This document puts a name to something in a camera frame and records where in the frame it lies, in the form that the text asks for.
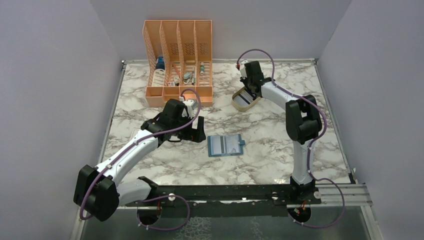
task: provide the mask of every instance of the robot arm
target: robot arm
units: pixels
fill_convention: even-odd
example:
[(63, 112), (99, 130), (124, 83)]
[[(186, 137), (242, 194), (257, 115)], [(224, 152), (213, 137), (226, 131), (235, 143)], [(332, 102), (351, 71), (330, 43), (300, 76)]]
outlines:
[[(308, 173), (308, 145), (316, 138), (322, 129), (319, 112), (307, 102), (278, 89), (270, 77), (265, 78), (258, 61), (243, 61), (240, 65), (241, 78), (246, 92), (253, 99), (258, 97), (268, 99), (285, 110), (286, 131), (293, 140), (294, 169), (290, 178), (296, 190), (296, 196), (307, 193), (315, 188), (315, 181)], [(312, 95), (304, 96), (317, 104)], [(314, 158), (314, 146), (311, 146), (311, 160)]]
[[(89, 186), (99, 174), (98, 170), (108, 169), (97, 181), (95, 187), (90, 192), (84, 209), (95, 216), (100, 221), (108, 219), (118, 206), (144, 200), (150, 193), (151, 187), (148, 182), (137, 179), (133, 182), (121, 183), (124, 176), (147, 154), (161, 146), (165, 141), (179, 142), (189, 140), (200, 143), (206, 139), (204, 131), (204, 118), (198, 117), (197, 128), (192, 125), (175, 132), (160, 134), (149, 137), (143, 141), (137, 140), (154, 133), (175, 129), (187, 124), (193, 118), (193, 110), (198, 103), (194, 99), (184, 102), (170, 99), (163, 112), (143, 123), (141, 130), (117, 153), (95, 167), (84, 166), (78, 174), (73, 201), (81, 206), (83, 198)], [(171, 140), (176, 136), (178, 141)], [(118, 159), (113, 167), (111, 162)]]

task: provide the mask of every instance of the blue booklet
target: blue booklet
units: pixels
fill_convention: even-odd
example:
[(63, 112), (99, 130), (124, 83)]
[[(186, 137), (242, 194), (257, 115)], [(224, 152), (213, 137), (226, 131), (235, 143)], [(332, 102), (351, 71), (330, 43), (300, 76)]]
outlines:
[(241, 134), (233, 135), (214, 135), (207, 137), (207, 151), (209, 157), (222, 157), (243, 154), (243, 145)]

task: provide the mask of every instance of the light purple wall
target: light purple wall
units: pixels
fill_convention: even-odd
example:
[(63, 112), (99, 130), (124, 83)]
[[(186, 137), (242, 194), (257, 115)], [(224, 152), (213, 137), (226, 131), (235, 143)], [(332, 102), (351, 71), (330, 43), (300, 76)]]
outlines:
[[(275, 58), (318, 58), (351, 0), (91, 0), (125, 60), (146, 59), (145, 20), (211, 19), (213, 57), (236, 59), (252, 48)], [(266, 58), (260, 53), (249, 56)]]
[(424, 1), (352, 0), (318, 61), (385, 240), (423, 239)]
[(89, 0), (0, 3), (0, 239), (69, 239), (121, 62)]

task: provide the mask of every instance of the organizer compartment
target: organizer compartment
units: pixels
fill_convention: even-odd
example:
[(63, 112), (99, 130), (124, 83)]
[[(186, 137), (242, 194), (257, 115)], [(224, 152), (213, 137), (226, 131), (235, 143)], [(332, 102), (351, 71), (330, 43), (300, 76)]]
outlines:
[[(179, 99), (184, 89), (196, 90), (202, 106), (212, 106), (212, 21), (211, 20), (147, 20), (143, 27), (150, 74), (146, 100), (150, 107), (163, 107), (169, 99)], [(163, 86), (152, 86), (157, 58), (163, 55)], [(184, 84), (184, 74), (194, 71), (193, 81)], [(179, 86), (169, 86), (179, 79)], [(196, 95), (187, 91), (186, 99)]]

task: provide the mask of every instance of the white marble table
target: white marble table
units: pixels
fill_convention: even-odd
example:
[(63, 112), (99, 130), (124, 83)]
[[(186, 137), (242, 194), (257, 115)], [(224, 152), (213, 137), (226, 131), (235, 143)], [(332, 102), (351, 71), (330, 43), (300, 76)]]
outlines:
[[(266, 76), (272, 65), (261, 63)], [(126, 67), (119, 99), (108, 136), (104, 159), (123, 147), (147, 119), (161, 108), (150, 108), (145, 100), (149, 66)], [(202, 107), (207, 136), (241, 134), (244, 154), (208, 157), (207, 141), (165, 142), (142, 159), (123, 182), (146, 176), (161, 185), (283, 184), (293, 170), (293, 144), (286, 133), (285, 113), (273, 102), (261, 99), (246, 112), (231, 105), (232, 95), (243, 87), (235, 64), (213, 64), (213, 106)], [(276, 63), (276, 81), (297, 94), (312, 94), (325, 112), (328, 129), (315, 145), (313, 172), (337, 183), (348, 183), (348, 173), (323, 92), (312, 63)]]

